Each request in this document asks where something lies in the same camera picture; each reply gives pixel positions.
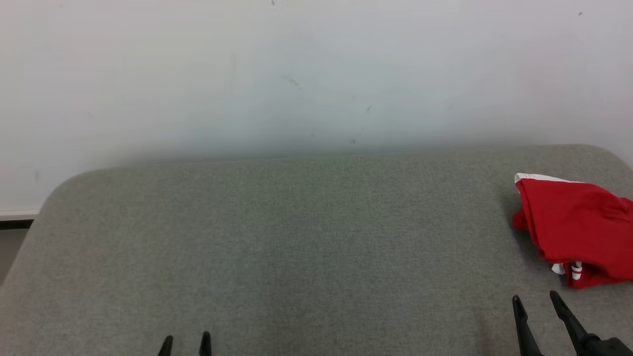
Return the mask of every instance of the white wall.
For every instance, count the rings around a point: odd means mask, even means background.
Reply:
[[[516,142],[631,163],[631,113],[631,0],[0,2],[4,213],[162,158]]]

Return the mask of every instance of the folded red garment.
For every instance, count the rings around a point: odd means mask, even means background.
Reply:
[[[633,280],[633,201],[540,174],[517,173],[515,184],[513,227],[530,232],[545,261],[563,264],[570,287]]]

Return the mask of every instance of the gray fabric surface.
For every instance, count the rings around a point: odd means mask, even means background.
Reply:
[[[633,346],[633,284],[574,291],[510,226],[516,172],[633,198],[591,146],[186,163],[59,187],[0,291],[0,355],[573,354],[548,292]]]

